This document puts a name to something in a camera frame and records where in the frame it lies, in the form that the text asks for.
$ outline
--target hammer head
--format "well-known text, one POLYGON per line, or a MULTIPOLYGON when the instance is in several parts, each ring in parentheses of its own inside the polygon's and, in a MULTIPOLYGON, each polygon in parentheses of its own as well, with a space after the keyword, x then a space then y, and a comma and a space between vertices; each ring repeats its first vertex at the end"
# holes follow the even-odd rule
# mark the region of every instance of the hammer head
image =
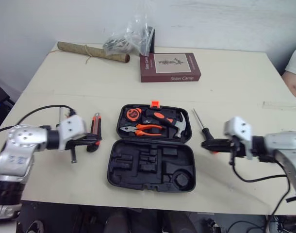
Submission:
POLYGON ((175 137, 181 138, 181 133, 186 129, 186 119, 181 113, 182 121, 176 121, 175 127, 177 128, 177 133, 175 134, 175 137))

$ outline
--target orange tape measure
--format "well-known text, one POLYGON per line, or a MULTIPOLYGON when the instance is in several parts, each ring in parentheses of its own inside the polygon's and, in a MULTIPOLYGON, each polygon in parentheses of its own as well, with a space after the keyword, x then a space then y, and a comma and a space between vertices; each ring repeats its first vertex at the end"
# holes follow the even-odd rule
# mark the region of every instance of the orange tape measure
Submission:
POLYGON ((140 108, 131 108, 127 111, 127 119, 130 121, 137 121, 142 113, 142 109, 140 108))

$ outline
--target plant illustration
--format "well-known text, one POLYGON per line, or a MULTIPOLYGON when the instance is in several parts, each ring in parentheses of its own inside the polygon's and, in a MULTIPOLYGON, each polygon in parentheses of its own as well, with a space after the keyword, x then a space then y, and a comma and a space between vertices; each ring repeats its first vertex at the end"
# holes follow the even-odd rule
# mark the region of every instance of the plant illustration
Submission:
POLYGON ((174 64, 174 65, 181 65, 183 62, 177 58, 174 58, 174 60, 169 61, 167 59, 164 59, 162 61, 159 61, 159 64, 168 65, 168 64, 174 64))

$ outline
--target pliers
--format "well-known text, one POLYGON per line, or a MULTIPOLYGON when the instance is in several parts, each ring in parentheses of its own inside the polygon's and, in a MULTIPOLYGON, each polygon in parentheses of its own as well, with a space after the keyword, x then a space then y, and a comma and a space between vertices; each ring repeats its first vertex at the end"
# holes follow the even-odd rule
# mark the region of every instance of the pliers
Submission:
POLYGON ((125 131, 125 132, 134 132, 136 136, 161 136, 161 133, 146 133, 143 130, 149 130, 149 129, 159 129, 162 130, 163 127, 160 125, 141 125, 137 124, 136 126, 125 126, 121 127, 120 129, 125 131))

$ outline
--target book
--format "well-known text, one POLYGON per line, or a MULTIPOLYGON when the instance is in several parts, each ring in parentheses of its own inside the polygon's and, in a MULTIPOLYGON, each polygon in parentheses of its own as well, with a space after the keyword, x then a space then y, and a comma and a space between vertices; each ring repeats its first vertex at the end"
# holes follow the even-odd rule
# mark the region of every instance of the book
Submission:
POLYGON ((201 72, 193 53, 140 55, 141 82, 195 82, 201 72))

